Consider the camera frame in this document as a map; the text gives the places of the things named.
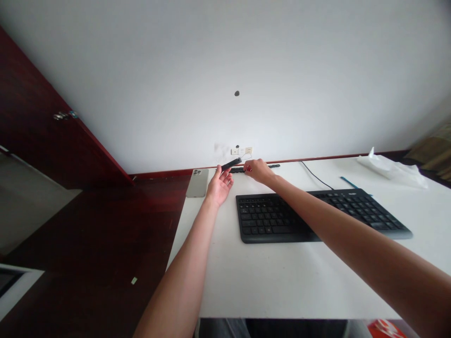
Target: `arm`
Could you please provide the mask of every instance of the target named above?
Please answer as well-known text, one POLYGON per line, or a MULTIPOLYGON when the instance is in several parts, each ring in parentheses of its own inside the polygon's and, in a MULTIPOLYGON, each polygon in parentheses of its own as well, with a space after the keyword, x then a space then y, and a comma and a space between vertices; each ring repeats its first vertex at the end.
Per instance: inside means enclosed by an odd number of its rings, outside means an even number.
POLYGON ((421 337, 451 337, 451 277, 397 242, 294 187, 263 160, 245 173, 279 194, 421 337))
POLYGON ((147 305, 134 338, 193 336, 216 215, 233 185, 229 172, 221 174, 221 166, 216 168, 188 237, 147 305))

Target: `door handle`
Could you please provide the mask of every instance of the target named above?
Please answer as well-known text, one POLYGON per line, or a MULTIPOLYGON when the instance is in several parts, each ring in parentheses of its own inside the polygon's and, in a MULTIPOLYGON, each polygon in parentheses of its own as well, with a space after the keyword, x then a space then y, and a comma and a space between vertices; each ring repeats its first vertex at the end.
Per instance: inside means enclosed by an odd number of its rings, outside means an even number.
POLYGON ((54 114, 53 118, 57 121, 59 120, 69 120, 69 115, 63 112, 59 112, 58 114, 54 114))

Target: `hand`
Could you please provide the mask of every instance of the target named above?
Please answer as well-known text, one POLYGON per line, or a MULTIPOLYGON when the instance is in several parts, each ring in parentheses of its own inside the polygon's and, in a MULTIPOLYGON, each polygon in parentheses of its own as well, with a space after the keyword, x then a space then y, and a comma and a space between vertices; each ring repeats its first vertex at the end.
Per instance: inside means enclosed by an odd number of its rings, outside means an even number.
POLYGON ((276 176, 262 159, 246 161, 243 169, 247 176, 265 185, 268 185, 271 178, 276 176))
POLYGON ((216 167, 215 175, 208 184, 207 196, 205 199, 211 199, 218 207, 224 203, 233 186, 233 178, 232 174, 230 174, 231 169, 232 168, 229 168, 221 174, 222 169, 221 166, 218 165, 216 167))

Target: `tissue paper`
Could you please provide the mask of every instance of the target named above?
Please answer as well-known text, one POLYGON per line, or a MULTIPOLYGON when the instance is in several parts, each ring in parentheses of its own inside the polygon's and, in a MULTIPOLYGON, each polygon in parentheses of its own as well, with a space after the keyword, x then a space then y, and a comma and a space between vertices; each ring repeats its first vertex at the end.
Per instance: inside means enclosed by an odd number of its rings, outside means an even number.
POLYGON ((399 162, 393 162, 384 156, 374 155, 374 147, 368 156, 359 156, 357 161, 389 180, 415 188, 428 188, 428 182, 420 174, 417 166, 406 166, 399 162))

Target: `white desk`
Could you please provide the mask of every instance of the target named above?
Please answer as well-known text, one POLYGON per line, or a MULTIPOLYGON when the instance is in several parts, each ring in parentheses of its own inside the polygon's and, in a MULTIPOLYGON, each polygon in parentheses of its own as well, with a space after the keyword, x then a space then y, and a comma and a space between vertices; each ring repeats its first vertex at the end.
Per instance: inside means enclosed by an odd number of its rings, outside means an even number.
MULTIPOLYGON (((351 188, 345 176, 373 194, 412 232, 398 241, 451 274, 451 190, 428 180, 429 189, 396 185, 358 164, 355 158, 306 162, 335 189, 351 188)), ((273 169, 295 186, 325 190, 299 162, 273 169)), ((210 178, 214 169, 210 169, 210 178)), ((244 244, 235 196, 273 192, 244 174, 234 175, 230 195, 213 231, 200 317, 388 318, 399 315, 326 245, 316 243, 244 244)), ((187 198, 169 264, 182 246, 203 199, 187 198)))

